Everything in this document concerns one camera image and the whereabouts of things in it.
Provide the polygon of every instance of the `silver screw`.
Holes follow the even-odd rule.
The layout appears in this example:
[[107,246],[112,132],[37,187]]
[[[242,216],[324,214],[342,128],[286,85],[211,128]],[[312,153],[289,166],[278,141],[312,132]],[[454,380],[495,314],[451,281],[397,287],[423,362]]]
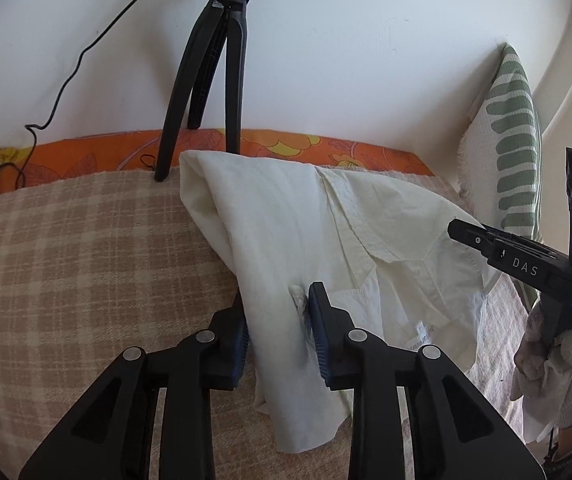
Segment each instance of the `silver screw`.
[[211,330],[202,330],[197,333],[197,341],[200,343],[210,343],[215,338],[215,333]]
[[442,356],[442,351],[432,345],[423,347],[422,352],[428,359],[439,359]]
[[355,330],[351,330],[348,333],[348,337],[350,338],[351,341],[354,341],[355,343],[361,343],[367,339],[368,334],[365,333],[364,330],[359,330],[357,328]]
[[126,361],[136,361],[141,357],[141,348],[137,348],[136,346],[126,348],[123,352],[123,356]]

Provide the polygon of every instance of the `brown checkered blanket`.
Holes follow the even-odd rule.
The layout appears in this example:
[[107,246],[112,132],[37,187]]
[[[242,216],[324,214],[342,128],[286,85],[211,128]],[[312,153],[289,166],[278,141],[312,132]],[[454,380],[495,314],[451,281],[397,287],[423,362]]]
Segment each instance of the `brown checkered blanket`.
[[[435,177],[391,174],[458,196]],[[179,174],[98,173],[0,196],[0,468],[18,473],[40,441],[128,346],[156,351],[205,327],[237,284],[179,199]],[[502,278],[484,315],[469,377],[521,431],[508,401],[525,313]],[[240,387],[213,392],[221,479],[346,478],[350,424],[299,455],[277,452],[270,419],[253,409],[252,356]],[[159,432],[151,477],[156,477]]]

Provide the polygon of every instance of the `folded cloth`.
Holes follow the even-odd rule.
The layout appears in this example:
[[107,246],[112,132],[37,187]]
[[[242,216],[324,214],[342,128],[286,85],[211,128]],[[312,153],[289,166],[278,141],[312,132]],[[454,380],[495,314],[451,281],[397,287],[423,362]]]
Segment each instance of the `folded cloth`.
[[218,152],[179,165],[183,203],[237,276],[279,450],[328,442],[349,414],[323,384],[298,288],[321,281],[356,326],[472,366],[498,273],[448,237],[453,218],[476,223],[459,207],[380,174]]

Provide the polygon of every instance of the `black tripod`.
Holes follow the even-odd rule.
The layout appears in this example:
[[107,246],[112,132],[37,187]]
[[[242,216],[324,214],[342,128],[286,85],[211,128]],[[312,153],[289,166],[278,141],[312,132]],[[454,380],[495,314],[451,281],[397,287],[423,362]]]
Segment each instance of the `black tripod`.
[[181,58],[163,124],[155,180],[168,176],[183,115],[191,96],[188,128],[196,130],[206,108],[215,69],[226,51],[226,152],[239,153],[242,119],[243,64],[246,48],[245,9],[249,0],[208,0]]

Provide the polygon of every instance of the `person's hand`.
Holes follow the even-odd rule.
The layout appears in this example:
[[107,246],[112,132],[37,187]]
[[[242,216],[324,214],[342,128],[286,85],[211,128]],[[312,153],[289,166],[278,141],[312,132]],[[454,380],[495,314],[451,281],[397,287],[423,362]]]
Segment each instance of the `person's hand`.
[[550,352],[541,343],[544,314],[537,303],[526,323],[514,357],[511,400],[524,396],[527,442],[550,431],[572,426],[572,330],[560,334]]

